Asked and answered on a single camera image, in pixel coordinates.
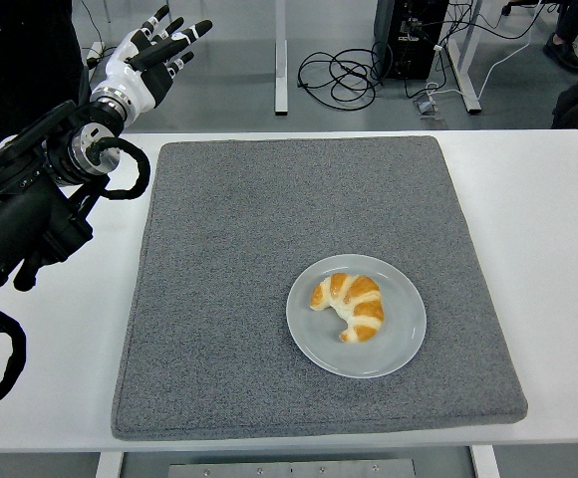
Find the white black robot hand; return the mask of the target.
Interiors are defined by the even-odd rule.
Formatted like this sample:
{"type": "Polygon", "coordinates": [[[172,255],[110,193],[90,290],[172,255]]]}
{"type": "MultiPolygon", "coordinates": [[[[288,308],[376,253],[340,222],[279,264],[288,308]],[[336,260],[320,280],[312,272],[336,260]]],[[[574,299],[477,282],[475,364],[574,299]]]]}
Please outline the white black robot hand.
{"type": "Polygon", "coordinates": [[[113,104],[127,122],[162,103],[175,76],[193,59],[190,45],[213,27],[210,20],[188,27],[181,17],[168,22],[168,14],[169,7],[161,6],[124,37],[92,91],[92,102],[113,104]]]}

